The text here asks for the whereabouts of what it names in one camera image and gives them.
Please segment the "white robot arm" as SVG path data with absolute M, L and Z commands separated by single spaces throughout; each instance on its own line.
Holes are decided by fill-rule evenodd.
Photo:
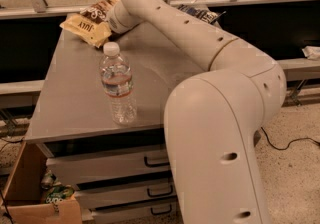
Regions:
M 152 24 L 203 70 L 173 89 L 164 111 L 184 224 L 272 224 L 254 135 L 286 96 L 278 62 L 168 0 L 119 0 L 108 21 L 119 34 Z

